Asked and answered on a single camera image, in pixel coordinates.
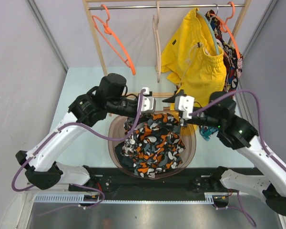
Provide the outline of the orange black camouflage shorts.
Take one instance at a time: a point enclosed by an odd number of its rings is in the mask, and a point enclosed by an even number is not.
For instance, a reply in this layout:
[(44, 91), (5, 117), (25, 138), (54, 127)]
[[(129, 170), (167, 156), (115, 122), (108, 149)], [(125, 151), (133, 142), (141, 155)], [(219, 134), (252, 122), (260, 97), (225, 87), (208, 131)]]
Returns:
[(179, 132), (174, 131), (178, 121), (172, 114), (156, 114), (156, 120), (138, 121), (133, 133), (124, 141), (123, 154), (137, 158), (136, 177), (156, 178), (173, 172), (183, 163), (186, 149)]

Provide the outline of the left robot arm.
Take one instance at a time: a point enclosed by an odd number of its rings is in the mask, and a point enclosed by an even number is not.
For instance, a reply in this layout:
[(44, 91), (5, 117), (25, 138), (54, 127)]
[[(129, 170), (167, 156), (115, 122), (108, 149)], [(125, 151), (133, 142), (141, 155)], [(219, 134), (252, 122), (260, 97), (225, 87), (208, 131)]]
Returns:
[(148, 87), (142, 88), (134, 99), (128, 99), (126, 78), (110, 73), (104, 76), (98, 86), (79, 95), (69, 106), (59, 124), (32, 150), (20, 150), (16, 159), (31, 187), (47, 190), (56, 184), (80, 185), (84, 190), (92, 190), (96, 179), (88, 166), (73, 167), (57, 162), (60, 154), (82, 133), (89, 131), (107, 141), (124, 141), (111, 138), (94, 131), (92, 127), (106, 118), (108, 113), (134, 118), (137, 125), (142, 113), (155, 111), (155, 98)]

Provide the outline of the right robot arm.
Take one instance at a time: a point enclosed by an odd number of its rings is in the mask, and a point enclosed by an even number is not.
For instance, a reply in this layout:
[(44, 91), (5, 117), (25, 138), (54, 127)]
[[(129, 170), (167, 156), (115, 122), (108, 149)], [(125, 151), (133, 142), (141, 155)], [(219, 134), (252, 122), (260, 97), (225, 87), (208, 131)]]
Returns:
[(218, 167), (210, 176), (213, 190), (226, 188), (247, 193), (259, 198), (277, 214), (286, 216), (286, 163), (266, 145), (260, 127), (255, 128), (235, 114), (236, 102), (232, 99), (235, 93), (213, 92), (205, 107), (195, 107), (195, 99), (184, 91), (163, 102), (174, 104), (182, 124), (218, 128), (218, 139), (245, 156), (263, 174), (253, 177)]

